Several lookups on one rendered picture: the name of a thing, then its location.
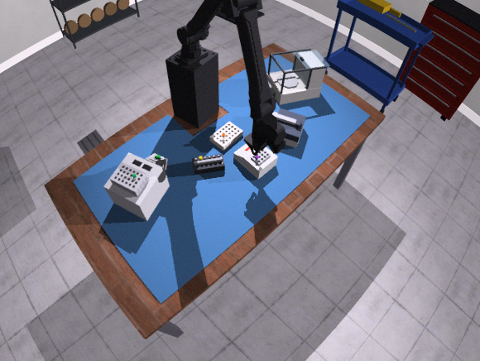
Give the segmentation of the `blue bench mat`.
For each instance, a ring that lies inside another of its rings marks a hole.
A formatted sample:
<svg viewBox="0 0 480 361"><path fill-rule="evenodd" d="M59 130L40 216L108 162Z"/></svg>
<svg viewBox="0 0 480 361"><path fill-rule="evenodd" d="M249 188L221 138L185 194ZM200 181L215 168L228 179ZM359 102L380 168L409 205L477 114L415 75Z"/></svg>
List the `blue bench mat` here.
<svg viewBox="0 0 480 361"><path fill-rule="evenodd" d="M318 98L279 105L306 116L297 147L257 179L233 158L252 132L247 72L218 84L228 113L192 136L170 115L152 124L74 180L79 193L147 288L162 303L241 238L336 151L369 114L325 83ZM243 135L226 150L209 137L227 122ZM112 202L104 189L128 153L168 159L169 188L148 220ZM194 174L192 158L223 154L225 171Z"/></svg>

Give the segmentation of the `white tube rack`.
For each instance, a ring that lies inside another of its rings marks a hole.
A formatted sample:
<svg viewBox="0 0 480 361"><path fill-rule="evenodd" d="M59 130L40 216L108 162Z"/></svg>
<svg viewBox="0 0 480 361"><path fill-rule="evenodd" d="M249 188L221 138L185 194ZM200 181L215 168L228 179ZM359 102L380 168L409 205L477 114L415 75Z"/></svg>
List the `white tube rack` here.
<svg viewBox="0 0 480 361"><path fill-rule="evenodd" d="M223 139L222 134L225 134L225 139ZM222 126L217 132L211 135L209 139L214 145L224 151L235 141L237 141L242 135L242 129L238 128L233 123L228 122L224 126Z"/></svg>

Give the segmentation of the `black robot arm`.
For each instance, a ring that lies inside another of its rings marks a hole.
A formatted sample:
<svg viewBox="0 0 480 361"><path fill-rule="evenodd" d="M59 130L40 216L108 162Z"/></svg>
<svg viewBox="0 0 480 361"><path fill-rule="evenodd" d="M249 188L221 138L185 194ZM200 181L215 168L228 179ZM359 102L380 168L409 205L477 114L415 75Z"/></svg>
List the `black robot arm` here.
<svg viewBox="0 0 480 361"><path fill-rule="evenodd" d="M175 59L184 65L190 65L209 54L207 50L201 48L199 40L205 40L209 35L209 23L222 6L226 17L234 18L238 28L249 86L248 101L250 117L253 119L252 127L257 132L263 132L254 132L253 141L258 146L266 142L272 153L278 154L286 145L284 140L286 132L273 115L276 101L267 80L257 23L257 10L262 9L262 0L204 0L187 25L177 30L182 47L181 53L176 54Z"/></svg>

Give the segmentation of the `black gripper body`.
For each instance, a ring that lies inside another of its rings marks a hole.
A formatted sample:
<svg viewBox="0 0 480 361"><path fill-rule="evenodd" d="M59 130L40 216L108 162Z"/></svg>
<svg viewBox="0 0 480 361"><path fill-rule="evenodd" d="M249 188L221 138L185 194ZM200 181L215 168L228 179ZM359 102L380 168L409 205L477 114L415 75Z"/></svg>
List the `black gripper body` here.
<svg viewBox="0 0 480 361"><path fill-rule="evenodd" d="M244 142L245 142L245 143L248 143L254 150L256 150L256 149L261 150L261 149L262 149L265 145L267 145L267 144L266 144L266 142L265 142L263 145L258 146L258 145L253 141L254 132L257 132L257 131L252 128L252 132L251 132L250 134L248 134L247 136L245 136ZM263 133L263 132L257 132L257 133Z"/></svg>

